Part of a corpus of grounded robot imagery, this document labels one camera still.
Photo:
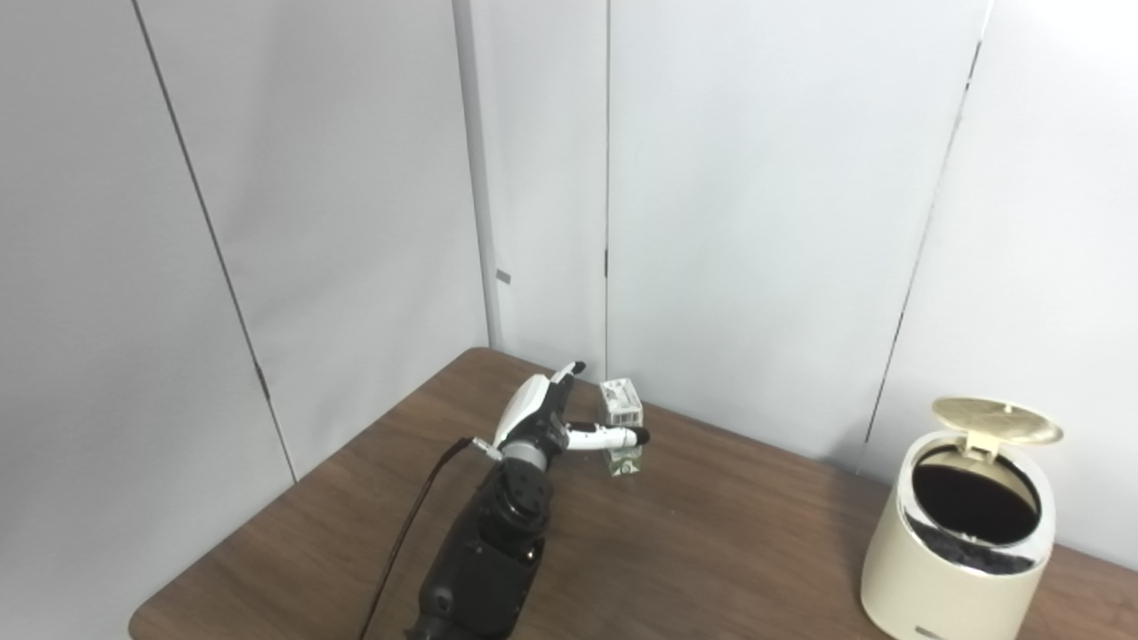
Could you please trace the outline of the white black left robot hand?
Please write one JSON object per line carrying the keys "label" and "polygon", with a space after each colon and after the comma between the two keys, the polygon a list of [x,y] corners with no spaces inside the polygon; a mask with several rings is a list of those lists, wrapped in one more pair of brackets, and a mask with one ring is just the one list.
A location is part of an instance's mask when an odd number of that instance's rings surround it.
{"label": "white black left robot hand", "polygon": [[545,469],[564,452],[646,445],[651,435],[644,427],[574,422],[564,418],[574,381],[586,368],[585,362],[574,361],[554,374],[533,374],[509,399],[492,448],[505,458]]}

